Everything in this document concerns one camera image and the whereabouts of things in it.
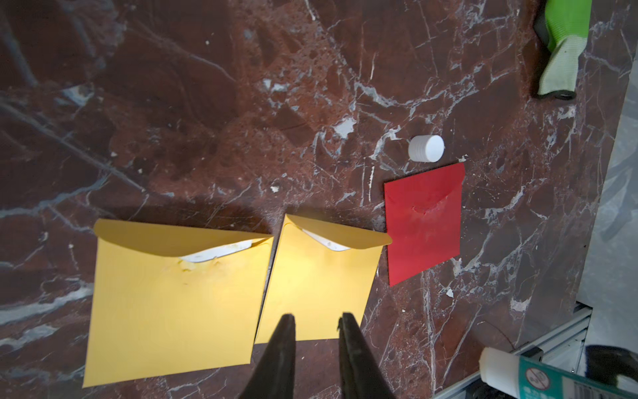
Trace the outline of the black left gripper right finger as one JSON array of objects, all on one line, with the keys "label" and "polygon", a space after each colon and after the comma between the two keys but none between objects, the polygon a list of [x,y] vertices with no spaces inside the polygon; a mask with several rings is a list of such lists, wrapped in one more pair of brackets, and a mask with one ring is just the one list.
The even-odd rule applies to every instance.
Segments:
[{"label": "black left gripper right finger", "polygon": [[353,314],[342,314],[338,329],[342,397],[395,398]]}]

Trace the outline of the white glue stick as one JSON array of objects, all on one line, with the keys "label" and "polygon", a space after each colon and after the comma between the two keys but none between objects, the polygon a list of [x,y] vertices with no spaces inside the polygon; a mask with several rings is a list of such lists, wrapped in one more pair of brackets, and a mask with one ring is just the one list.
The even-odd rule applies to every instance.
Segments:
[{"label": "white glue stick", "polygon": [[632,392],[487,347],[481,353],[482,382],[514,398],[636,398]]}]

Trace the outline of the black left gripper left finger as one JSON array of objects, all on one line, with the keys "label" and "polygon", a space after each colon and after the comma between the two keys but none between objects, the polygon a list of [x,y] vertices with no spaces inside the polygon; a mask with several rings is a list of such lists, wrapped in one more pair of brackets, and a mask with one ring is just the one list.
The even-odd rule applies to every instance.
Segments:
[{"label": "black left gripper left finger", "polygon": [[295,317],[284,314],[239,398],[293,398],[295,358]]}]

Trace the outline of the red envelope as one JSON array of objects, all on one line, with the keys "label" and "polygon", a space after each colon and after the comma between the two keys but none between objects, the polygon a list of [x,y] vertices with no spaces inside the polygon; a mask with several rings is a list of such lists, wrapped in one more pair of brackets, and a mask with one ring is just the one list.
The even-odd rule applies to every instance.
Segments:
[{"label": "red envelope", "polygon": [[457,163],[385,183],[391,286],[460,254],[464,179]]}]

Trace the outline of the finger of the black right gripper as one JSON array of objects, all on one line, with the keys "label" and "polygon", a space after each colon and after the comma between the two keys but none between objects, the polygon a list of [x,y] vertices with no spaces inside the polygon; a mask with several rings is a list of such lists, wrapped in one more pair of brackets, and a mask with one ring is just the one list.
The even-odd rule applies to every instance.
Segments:
[{"label": "finger of the black right gripper", "polygon": [[637,354],[621,347],[589,345],[585,348],[585,377],[609,386],[618,386],[618,377],[634,382],[637,377]]}]

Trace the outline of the white glue stick cap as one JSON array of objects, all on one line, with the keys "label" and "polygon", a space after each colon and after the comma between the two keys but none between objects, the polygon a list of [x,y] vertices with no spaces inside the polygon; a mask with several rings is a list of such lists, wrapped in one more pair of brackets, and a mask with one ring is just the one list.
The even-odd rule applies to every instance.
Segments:
[{"label": "white glue stick cap", "polygon": [[424,135],[411,139],[408,154],[415,162],[438,162],[445,152],[445,142],[441,136]]}]

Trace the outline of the large yellow envelope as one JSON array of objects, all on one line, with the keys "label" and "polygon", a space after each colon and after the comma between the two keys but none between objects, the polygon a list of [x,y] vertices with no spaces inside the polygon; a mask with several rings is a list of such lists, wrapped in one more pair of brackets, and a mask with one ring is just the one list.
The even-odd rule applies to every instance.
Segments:
[{"label": "large yellow envelope", "polygon": [[342,314],[361,322],[382,249],[382,232],[286,215],[256,336],[266,343],[279,319],[292,314],[296,339],[336,339]]}]

